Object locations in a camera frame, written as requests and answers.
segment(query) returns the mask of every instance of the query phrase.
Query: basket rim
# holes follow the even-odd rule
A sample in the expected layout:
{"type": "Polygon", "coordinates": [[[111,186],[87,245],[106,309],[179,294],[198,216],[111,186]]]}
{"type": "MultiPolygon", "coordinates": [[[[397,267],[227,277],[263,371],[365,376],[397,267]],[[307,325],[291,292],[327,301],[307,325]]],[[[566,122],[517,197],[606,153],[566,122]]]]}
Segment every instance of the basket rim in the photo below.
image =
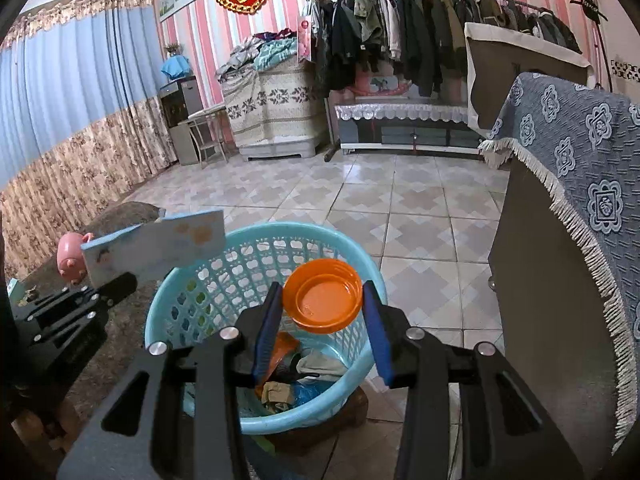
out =
{"type": "MultiPolygon", "coordinates": [[[[224,250],[228,250],[229,248],[238,246],[241,243],[246,242],[247,235],[249,234],[253,235],[254,238],[257,239],[267,238],[269,236],[273,238],[282,236],[294,237],[298,235],[309,238],[317,237],[322,239],[328,237],[339,240],[340,245],[350,246],[351,249],[353,249],[356,253],[359,253],[361,256],[366,256],[366,258],[363,258],[364,266],[366,267],[369,276],[375,276],[373,282],[376,285],[378,294],[380,295],[380,300],[383,303],[386,303],[386,287],[380,270],[371,259],[371,256],[366,253],[364,248],[344,233],[316,224],[290,221],[267,222],[263,224],[254,224],[251,226],[242,227],[229,232],[228,234],[226,234],[226,243],[224,250]]],[[[177,279],[178,275],[182,271],[191,269],[192,267],[197,267],[200,264],[201,263],[197,262],[190,267],[175,268],[167,275],[167,277],[165,277],[164,281],[161,283],[151,302],[149,311],[146,314],[145,348],[148,348],[151,343],[155,342],[154,340],[152,340],[152,323],[150,322],[150,320],[154,319],[156,316],[159,316],[159,311],[161,309],[161,300],[159,298],[162,298],[164,296],[165,291],[171,286],[172,282],[177,279]]],[[[301,406],[292,408],[283,413],[277,413],[275,415],[240,417],[242,432],[244,434],[279,433],[281,431],[287,431],[292,428],[299,427],[299,424],[297,424],[297,421],[299,420],[307,420],[309,418],[318,417],[323,412],[330,410],[336,404],[344,400],[346,396],[348,396],[357,386],[359,386],[359,384],[369,373],[371,367],[373,366],[373,363],[374,360],[371,351],[371,345],[369,342],[369,338],[367,337],[366,343],[360,351],[360,354],[354,359],[353,364],[347,369],[346,373],[338,381],[336,381],[331,387],[329,387],[329,389],[324,391],[315,399],[312,399],[309,402],[302,404],[301,406]]],[[[185,411],[190,408],[190,411],[193,412],[192,401],[188,401],[187,399],[185,399],[184,407],[186,408],[185,411]]]]}

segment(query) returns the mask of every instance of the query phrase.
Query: small white table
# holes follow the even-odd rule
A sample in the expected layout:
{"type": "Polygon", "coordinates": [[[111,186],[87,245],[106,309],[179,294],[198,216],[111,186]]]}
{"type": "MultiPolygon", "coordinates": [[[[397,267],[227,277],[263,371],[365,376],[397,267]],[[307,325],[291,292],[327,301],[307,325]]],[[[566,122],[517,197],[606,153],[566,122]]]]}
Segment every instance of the small white table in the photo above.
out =
{"type": "Polygon", "coordinates": [[[225,136],[222,132],[222,127],[220,126],[220,120],[216,118],[216,116],[221,113],[226,113],[226,105],[224,103],[217,104],[211,108],[204,108],[204,110],[200,110],[199,112],[187,117],[186,124],[189,127],[191,138],[196,145],[200,167],[202,167],[204,162],[209,160],[207,157],[207,150],[215,147],[218,147],[222,157],[225,159],[225,162],[228,162],[228,160],[226,160],[224,146],[225,136]],[[200,126],[203,124],[209,124],[210,126],[213,124],[213,128],[209,128],[211,140],[205,140],[202,136],[200,126]]]}

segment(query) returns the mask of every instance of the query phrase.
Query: white fringe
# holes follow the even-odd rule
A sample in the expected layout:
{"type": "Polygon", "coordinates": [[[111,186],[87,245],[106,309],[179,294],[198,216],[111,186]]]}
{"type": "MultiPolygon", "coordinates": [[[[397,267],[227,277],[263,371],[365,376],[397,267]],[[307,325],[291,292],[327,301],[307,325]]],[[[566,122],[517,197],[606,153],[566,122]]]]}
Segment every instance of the white fringe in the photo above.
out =
{"type": "Polygon", "coordinates": [[[551,195],[549,209],[560,219],[571,238],[578,244],[589,272],[598,287],[604,303],[604,319],[613,348],[616,353],[618,384],[618,400],[616,404],[616,445],[615,452],[626,434],[636,421],[638,408],[638,383],[636,377],[636,354],[634,352],[634,338],[625,315],[625,303],[618,289],[618,284],[607,263],[600,244],[593,231],[584,219],[575,211],[565,198],[564,188],[558,178],[549,171],[529,150],[524,148],[517,139],[507,137],[496,140],[484,140],[480,146],[480,153],[492,168],[497,168],[513,152],[542,182],[551,195]]]}

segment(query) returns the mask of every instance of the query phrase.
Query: patterned blanket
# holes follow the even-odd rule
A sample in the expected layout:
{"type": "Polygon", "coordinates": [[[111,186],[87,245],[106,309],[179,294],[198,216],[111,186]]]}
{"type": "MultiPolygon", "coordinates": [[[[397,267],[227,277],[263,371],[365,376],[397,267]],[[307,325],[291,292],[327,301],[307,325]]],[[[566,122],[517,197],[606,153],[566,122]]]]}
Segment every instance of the patterned blanket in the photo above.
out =
{"type": "Polygon", "coordinates": [[[638,412],[640,105],[523,73],[480,149],[492,166],[513,154],[540,179],[584,254],[618,362],[619,445],[638,412]]]}
{"type": "Polygon", "coordinates": [[[241,69],[222,82],[236,146],[325,132],[324,102],[313,83],[313,65],[299,64],[295,56],[264,72],[253,66],[241,69]]]}

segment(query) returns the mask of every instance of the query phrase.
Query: blue curtain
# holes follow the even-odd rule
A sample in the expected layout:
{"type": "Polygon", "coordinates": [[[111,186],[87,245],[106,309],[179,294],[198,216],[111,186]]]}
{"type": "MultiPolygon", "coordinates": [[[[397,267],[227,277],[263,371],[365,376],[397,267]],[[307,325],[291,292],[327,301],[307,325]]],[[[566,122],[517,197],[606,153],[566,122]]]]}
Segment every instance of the blue curtain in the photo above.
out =
{"type": "Polygon", "coordinates": [[[0,52],[0,189],[74,133],[165,83],[152,6],[104,10],[0,52]]]}

